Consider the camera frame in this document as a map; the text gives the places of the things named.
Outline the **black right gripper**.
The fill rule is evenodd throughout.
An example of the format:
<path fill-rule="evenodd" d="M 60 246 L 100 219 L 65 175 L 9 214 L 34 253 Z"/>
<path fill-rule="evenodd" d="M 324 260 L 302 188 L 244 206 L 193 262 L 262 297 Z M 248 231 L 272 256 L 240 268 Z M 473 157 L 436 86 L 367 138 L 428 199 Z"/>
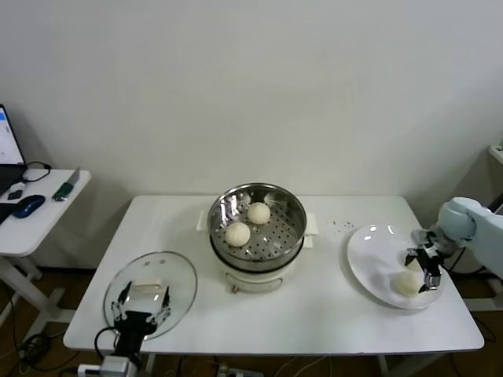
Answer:
<path fill-rule="evenodd" d="M 436 291 L 441 284 L 440 267 L 457 251 L 457 244 L 436 234 L 416 234 L 416 244 L 417 249 L 407 249 L 404 266 L 423 269 L 424 283 L 419 293 Z"/>

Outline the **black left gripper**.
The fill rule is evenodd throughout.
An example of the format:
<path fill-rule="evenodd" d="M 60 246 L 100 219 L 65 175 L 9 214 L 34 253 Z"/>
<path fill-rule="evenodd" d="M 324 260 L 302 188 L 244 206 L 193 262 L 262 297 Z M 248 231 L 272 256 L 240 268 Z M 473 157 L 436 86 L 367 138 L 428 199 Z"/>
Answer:
<path fill-rule="evenodd" d="M 153 334 L 171 315 L 171 295 L 167 285 L 158 286 L 149 299 L 150 312 L 126 311 L 125 304 L 130 300 L 130 280 L 111 303 L 114 328 L 119 333 L 114 354 L 120 357 L 137 356 L 147 335 Z"/>

